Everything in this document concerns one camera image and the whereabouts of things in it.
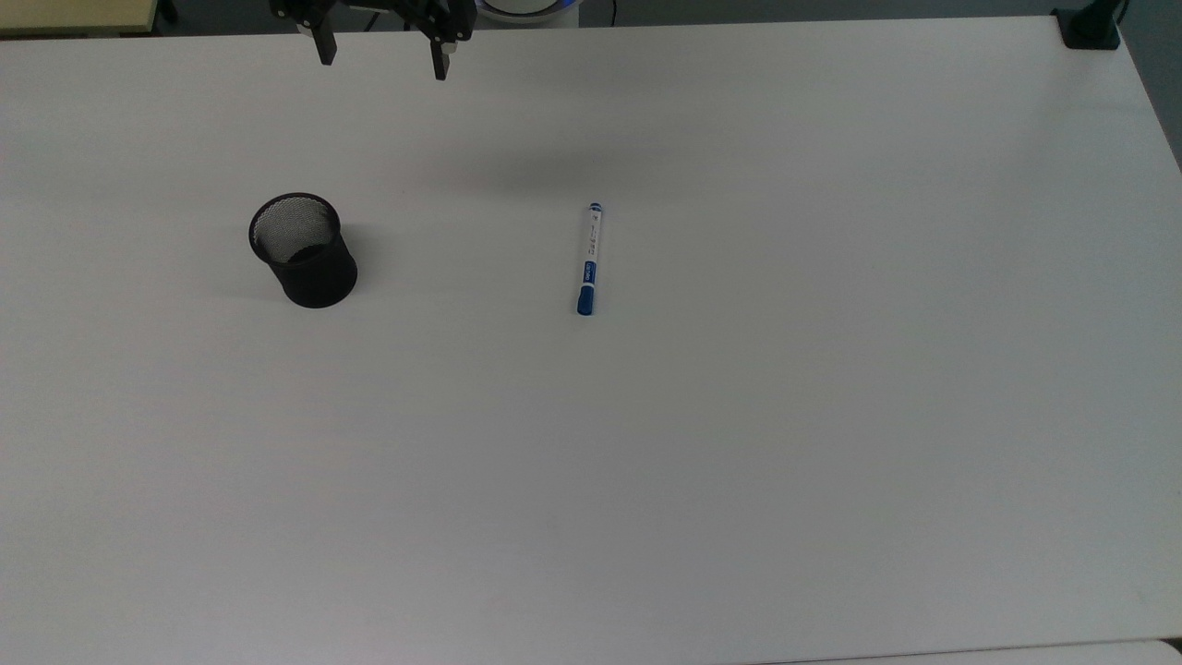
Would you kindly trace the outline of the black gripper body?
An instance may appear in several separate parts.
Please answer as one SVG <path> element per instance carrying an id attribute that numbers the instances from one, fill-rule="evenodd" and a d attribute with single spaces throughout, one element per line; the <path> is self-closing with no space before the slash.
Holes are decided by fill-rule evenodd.
<path id="1" fill-rule="evenodd" d="M 271 1 L 269 11 L 306 35 L 331 33 L 329 15 L 336 6 L 368 13 L 392 14 L 418 30 L 431 43 L 468 41 L 476 24 L 473 1 Z"/>

